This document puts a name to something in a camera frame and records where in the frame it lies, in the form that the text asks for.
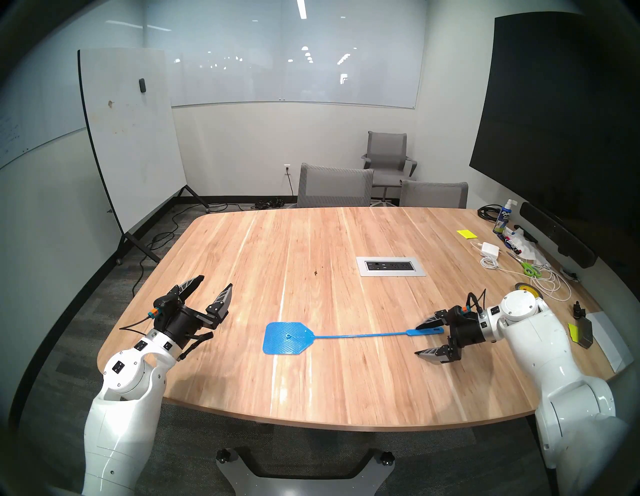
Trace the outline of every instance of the yellow sticky note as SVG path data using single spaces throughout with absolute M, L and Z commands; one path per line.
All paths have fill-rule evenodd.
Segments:
M 578 328 L 573 324 L 569 324 L 569 334 L 571 334 L 571 340 L 578 342 Z
M 468 229 L 463 229 L 460 231 L 456 231 L 460 236 L 464 236 L 465 239 L 474 239 L 477 238 L 477 236 L 475 234 L 473 234 L 471 231 L 469 231 Z

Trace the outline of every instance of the tv screen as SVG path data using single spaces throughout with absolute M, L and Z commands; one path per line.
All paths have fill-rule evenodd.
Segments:
M 497 17 L 471 167 L 555 216 L 640 299 L 640 85 L 586 18 Z

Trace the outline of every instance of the green scissors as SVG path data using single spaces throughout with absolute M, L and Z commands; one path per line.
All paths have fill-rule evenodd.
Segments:
M 533 265 L 525 262 L 520 257 L 516 257 L 515 255 L 512 255 L 510 252 L 507 252 L 507 254 L 509 254 L 512 258 L 518 261 L 518 263 L 522 266 L 522 268 L 524 269 L 524 273 L 527 276 L 535 277 L 535 278 L 539 278 L 541 276 L 540 271 L 536 269 Z

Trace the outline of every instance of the blue fly swatter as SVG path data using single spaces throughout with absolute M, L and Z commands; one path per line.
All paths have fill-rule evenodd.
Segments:
M 341 336 L 316 336 L 302 322 L 272 322 L 267 324 L 264 332 L 262 351 L 267 355 L 299 355 L 314 343 L 315 339 L 342 339 L 348 337 L 380 337 L 380 336 L 427 336 L 442 334 L 442 327 L 433 329 L 409 329 L 404 332 L 387 332 L 381 334 L 346 334 Z

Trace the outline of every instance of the white charger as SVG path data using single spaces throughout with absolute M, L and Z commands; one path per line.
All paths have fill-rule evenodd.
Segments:
M 490 257 L 494 260 L 497 260 L 498 253 L 500 253 L 500 248 L 491 243 L 483 243 L 480 251 L 485 257 Z

